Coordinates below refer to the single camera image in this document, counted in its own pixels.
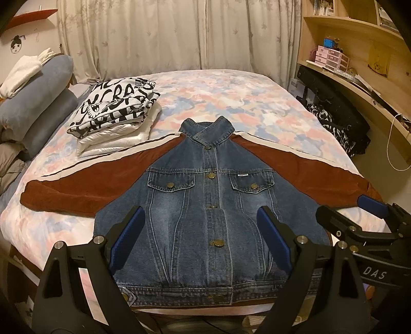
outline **cartoon girl face drawing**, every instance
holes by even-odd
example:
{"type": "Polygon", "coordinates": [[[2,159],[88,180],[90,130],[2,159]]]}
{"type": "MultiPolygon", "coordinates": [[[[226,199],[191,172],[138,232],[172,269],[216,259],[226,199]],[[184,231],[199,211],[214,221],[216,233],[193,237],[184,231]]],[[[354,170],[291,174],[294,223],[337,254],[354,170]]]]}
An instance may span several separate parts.
{"type": "Polygon", "coordinates": [[[16,35],[14,36],[12,43],[10,44],[10,50],[12,51],[12,53],[18,53],[21,50],[21,37],[23,39],[25,39],[25,36],[19,36],[16,35]]]}

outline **pastel patterned bedsheet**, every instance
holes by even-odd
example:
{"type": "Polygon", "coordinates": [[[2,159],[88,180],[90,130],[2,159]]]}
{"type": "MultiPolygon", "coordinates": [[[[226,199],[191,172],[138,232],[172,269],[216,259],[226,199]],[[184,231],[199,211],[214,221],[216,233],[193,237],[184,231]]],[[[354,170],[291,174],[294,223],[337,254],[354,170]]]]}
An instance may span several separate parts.
{"type": "MultiPolygon", "coordinates": [[[[156,89],[161,93],[158,102],[162,111],[152,127],[149,140],[177,132],[187,118],[213,122],[224,116],[236,131],[333,161],[358,174],[337,140],[315,116],[263,75],[235,70],[193,70],[143,77],[156,81],[156,89]]],[[[28,181],[82,160],[76,156],[76,138],[66,133],[69,122],[33,160],[0,216],[4,237],[41,269],[56,241],[64,240],[68,245],[83,244],[89,242],[93,234],[94,220],[91,218],[35,212],[19,203],[28,181]]],[[[342,212],[364,230],[381,232],[384,228],[382,220],[358,208],[342,212]]],[[[83,272],[86,295],[95,299],[87,277],[83,272]]]]}

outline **black and white fabric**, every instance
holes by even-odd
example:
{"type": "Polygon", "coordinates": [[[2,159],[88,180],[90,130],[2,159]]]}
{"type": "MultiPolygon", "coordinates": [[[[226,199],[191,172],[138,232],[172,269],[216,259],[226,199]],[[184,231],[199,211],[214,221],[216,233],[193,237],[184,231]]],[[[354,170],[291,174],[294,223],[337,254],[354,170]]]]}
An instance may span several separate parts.
{"type": "Polygon", "coordinates": [[[332,133],[350,158],[355,154],[365,153],[365,149],[370,143],[370,139],[367,136],[364,136],[360,141],[352,140],[349,136],[349,131],[336,124],[332,114],[320,104],[308,104],[307,110],[318,118],[323,128],[332,133]]]}
{"type": "Polygon", "coordinates": [[[137,77],[97,84],[74,112],[67,133],[81,139],[114,124],[142,123],[160,96],[154,87],[154,81],[137,77]]]}

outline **jacket sleeve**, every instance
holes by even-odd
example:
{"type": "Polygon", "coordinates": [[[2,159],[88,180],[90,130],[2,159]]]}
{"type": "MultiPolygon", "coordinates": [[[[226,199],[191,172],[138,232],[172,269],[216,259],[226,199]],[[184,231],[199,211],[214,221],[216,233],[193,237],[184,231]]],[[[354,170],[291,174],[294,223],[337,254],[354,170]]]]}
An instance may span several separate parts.
{"type": "Polygon", "coordinates": [[[31,210],[94,217],[122,195],[158,158],[178,145],[184,135],[114,161],[99,162],[55,181],[32,180],[20,196],[31,210]]]}
{"type": "Polygon", "coordinates": [[[360,195],[382,201],[380,194],[360,175],[322,161],[299,157],[292,152],[259,145],[238,135],[232,135],[231,140],[253,153],[320,205],[336,208],[357,206],[360,195]]]}

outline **white cardboard box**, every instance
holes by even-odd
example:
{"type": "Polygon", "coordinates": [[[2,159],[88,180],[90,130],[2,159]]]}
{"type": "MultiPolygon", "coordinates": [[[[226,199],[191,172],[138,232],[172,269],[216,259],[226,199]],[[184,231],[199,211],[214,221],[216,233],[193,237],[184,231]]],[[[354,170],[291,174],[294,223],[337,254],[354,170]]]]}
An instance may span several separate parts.
{"type": "MultiPolygon", "coordinates": [[[[298,79],[291,79],[288,86],[288,92],[297,98],[297,96],[302,97],[304,95],[305,84],[298,79]]],[[[315,103],[316,96],[314,92],[308,88],[307,92],[307,103],[315,103]]]]}

